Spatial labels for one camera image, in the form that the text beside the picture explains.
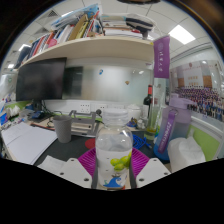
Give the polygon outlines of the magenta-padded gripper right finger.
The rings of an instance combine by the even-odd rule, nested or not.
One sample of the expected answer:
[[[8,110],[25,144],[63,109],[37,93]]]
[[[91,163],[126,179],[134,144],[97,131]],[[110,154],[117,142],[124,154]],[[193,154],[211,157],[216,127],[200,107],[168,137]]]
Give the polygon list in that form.
[[[149,158],[137,149],[132,150],[129,186],[131,189],[146,186],[170,174],[158,158]]]

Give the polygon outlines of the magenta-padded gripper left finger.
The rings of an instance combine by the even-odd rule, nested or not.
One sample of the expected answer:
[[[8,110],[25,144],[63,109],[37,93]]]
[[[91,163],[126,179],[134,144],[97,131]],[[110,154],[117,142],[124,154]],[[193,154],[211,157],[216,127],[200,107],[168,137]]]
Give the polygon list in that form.
[[[58,176],[78,186],[95,189],[98,182],[96,150],[91,149],[78,159],[70,158],[58,171]]]

